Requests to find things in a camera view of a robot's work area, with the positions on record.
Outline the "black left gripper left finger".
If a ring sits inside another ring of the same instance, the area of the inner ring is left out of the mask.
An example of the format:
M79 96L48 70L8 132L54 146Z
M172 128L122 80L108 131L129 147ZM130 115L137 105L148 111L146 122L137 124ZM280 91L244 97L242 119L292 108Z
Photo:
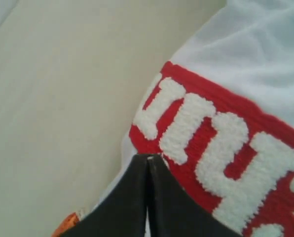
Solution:
M135 155L107 197L66 237L143 237L146 231L147 155Z

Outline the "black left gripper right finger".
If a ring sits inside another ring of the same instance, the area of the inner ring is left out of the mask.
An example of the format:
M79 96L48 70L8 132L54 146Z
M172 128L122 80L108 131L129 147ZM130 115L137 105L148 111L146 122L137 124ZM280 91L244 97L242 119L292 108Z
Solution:
M151 237L240 236L186 193L161 156L149 156L147 165L146 198Z

